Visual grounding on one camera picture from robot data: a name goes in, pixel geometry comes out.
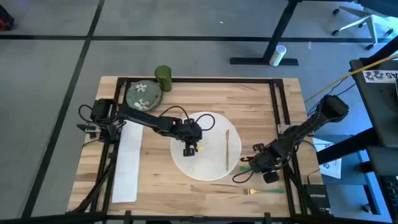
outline wooden table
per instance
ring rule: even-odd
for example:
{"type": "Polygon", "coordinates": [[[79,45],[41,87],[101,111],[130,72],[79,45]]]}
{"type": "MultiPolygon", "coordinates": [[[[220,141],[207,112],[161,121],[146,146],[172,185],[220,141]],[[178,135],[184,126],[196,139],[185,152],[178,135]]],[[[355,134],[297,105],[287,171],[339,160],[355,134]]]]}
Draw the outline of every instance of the wooden table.
{"type": "MultiPolygon", "coordinates": [[[[96,98],[114,98],[117,79],[102,77],[96,98]]],[[[290,120],[292,124],[301,124],[307,116],[299,80],[285,78],[283,82],[290,120]]],[[[172,91],[165,93],[161,104],[150,113],[159,115],[172,105],[182,106],[188,114],[212,111],[228,118],[241,138],[242,156],[254,155],[253,144],[267,144],[277,137],[270,85],[266,83],[173,83],[172,91]]],[[[281,106],[279,113],[283,122],[281,106]]],[[[167,116],[182,118],[183,114],[176,109],[170,110],[167,116]]],[[[68,210],[77,207],[94,186],[102,145],[94,142],[83,148],[68,210]]],[[[297,157],[302,181],[306,183],[307,174],[318,169],[315,150],[311,145],[302,143],[297,157]]],[[[170,154],[170,138],[144,128],[137,201],[110,203],[108,214],[124,215],[126,210],[131,210],[132,215],[263,217],[264,212],[269,212],[272,217],[289,217],[286,193],[243,195],[243,189],[247,188],[285,188],[282,171],[279,171],[280,181],[272,184],[266,184],[261,174],[254,174],[245,184],[235,184],[232,176],[240,172],[241,166],[247,165],[247,162],[239,162],[230,175],[217,181],[191,179],[174,164],[170,154]]],[[[313,184],[322,184],[319,172],[312,174],[310,179],[313,184]]],[[[300,212],[297,191],[292,186],[295,209],[300,212]]],[[[101,204],[98,204],[98,210],[101,210],[101,204]]]]}

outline paper plate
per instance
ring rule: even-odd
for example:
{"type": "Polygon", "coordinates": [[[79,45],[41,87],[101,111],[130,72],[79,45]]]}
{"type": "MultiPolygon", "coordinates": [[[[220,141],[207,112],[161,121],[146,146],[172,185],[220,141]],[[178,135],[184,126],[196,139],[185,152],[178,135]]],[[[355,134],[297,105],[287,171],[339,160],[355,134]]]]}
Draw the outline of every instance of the paper plate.
{"type": "MultiPolygon", "coordinates": [[[[199,112],[191,114],[189,117],[196,120],[206,113],[213,115],[216,123],[211,130],[203,131],[202,140],[198,142],[198,146],[203,149],[199,149],[194,156],[184,157],[182,152],[185,143],[172,139],[170,150],[175,165],[185,175],[196,180],[212,181],[227,176],[235,168],[241,155],[242,143],[235,127],[222,115],[199,112]],[[228,170],[226,168],[227,130],[229,130],[228,170]]],[[[213,119],[210,116],[203,116],[199,119],[198,124],[202,129],[207,129],[213,124],[213,119]]]]}

